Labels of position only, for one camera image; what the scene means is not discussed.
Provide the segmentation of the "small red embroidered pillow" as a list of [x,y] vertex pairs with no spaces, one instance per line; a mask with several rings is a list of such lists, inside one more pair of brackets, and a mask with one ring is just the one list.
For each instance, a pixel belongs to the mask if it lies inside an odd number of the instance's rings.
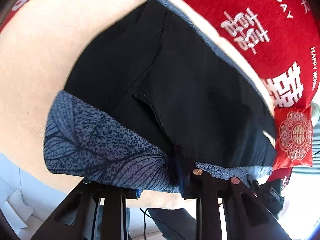
[[276,152],[273,169],[312,166],[313,126],[311,107],[276,108]]

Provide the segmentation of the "beige sofa seat cushion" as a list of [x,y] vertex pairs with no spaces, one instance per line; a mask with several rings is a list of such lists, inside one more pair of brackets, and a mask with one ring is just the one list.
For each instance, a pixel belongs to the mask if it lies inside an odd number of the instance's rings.
[[[147,0],[19,0],[1,31],[1,152],[49,187],[69,193],[80,178],[50,173],[43,159],[47,115],[76,59],[103,29]],[[240,52],[183,0],[168,0],[234,61],[274,110]]]

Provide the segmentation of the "red sofa cover white characters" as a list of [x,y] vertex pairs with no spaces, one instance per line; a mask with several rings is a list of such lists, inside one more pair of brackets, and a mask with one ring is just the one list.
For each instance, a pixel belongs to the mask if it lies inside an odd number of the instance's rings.
[[183,1],[240,52],[274,105],[310,103],[319,84],[319,18],[308,0]]

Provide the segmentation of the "black pants blue patterned waistband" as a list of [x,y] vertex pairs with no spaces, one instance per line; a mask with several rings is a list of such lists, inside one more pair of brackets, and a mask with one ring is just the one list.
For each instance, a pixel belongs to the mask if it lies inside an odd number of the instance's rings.
[[210,175],[272,172],[261,87],[167,0],[148,0],[82,52],[47,118],[53,174],[178,193],[178,159]]

